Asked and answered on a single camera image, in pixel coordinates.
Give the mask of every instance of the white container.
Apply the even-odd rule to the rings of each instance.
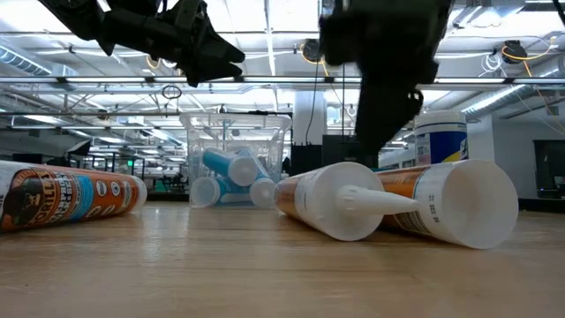
[[[343,241],[364,239],[384,215],[419,209],[415,200],[385,193],[374,173],[358,163],[337,163],[281,181],[276,206],[286,215]]]
[[[416,117],[416,165],[469,159],[465,115],[454,110],[428,111]]]
[[[377,176],[386,191],[414,199],[421,207],[387,216],[383,225],[477,249],[498,246],[516,225],[516,189],[492,162],[466,160]]]
[[[192,182],[198,178],[214,178],[219,175],[203,163],[205,150],[210,148],[232,154],[242,148],[250,148],[257,156],[262,170],[274,182],[270,185],[271,188],[280,180],[285,134],[292,124],[288,117],[184,113],[180,120],[187,130],[188,177],[191,187]],[[252,185],[250,191],[255,194],[253,197],[258,202],[255,205],[250,203],[250,208],[264,208],[269,200],[272,202],[272,194],[264,194],[268,190],[266,182],[253,186],[259,180],[258,176],[249,182]]]

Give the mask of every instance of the wooden surface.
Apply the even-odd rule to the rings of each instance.
[[[151,203],[0,237],[0,317],[564,317],[565,216],[473,251],[334,241],[274,211]]]

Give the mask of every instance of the wall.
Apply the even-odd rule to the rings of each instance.
[[[493,118],[482,117],[478,123],[467,124],[469,158],[487,161],[494,159]]]
[[[0,132],[0,154],[28,153],[62,156],[75,144],[83,141],[70,135],[55,135],[41,131],[40,137],[29,136],[27,132]]]
[[[539,121],[493,121],[496,164],[512,179],[522,199],[537,199],[535,140],[565,140]]]

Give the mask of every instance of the white tube end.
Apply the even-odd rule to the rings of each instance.
[[[238,186],[250,186],[257,178],[257,166],[250,157],[240,156],[230,164],[228,177]]]
[[[259,208],[275,206],[276,184],[270,178],[260,178],[249,189],[251,200]]]
[[[195,208],[208,208],[220,200],[220,185],[214,178],[197,178],[192,183],[191,201]]]
[[[335,204],[348,216],[388,216],[418,211],[420,204],[394,193],[344,185],[335,197]]]

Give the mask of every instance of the adhesive tube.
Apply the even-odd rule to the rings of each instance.
[[[0,232],[117,216],[146,199],[133,176],[0,161]]]
[[[384,215],[416,211],[419,203],[383,192],[373,172],[337,163],[281,181],[276,206],[334,239],[354,241],[373,233]]]
[[[494,163],[466,160],[377,173],[385,190],[421,209],[387,216],[383,225],[477,249],[499,245],[518,217],[510,178]]]
[[[252,158],[207,148],[202,162],[211,170],[228,177],[238,186],[250,186],[257,178]]]
[[[236,153],[252,158],[257,167],[257,179],[249,189],[253,204],[260,208],[272,208],[275,205],[275,182],[250,148],[241,148]]]
[[[242,187],[227,178],[197,178],[192,183],[191,200],[194,208],[210,208],[234,203],[251,203],[249,187]]]

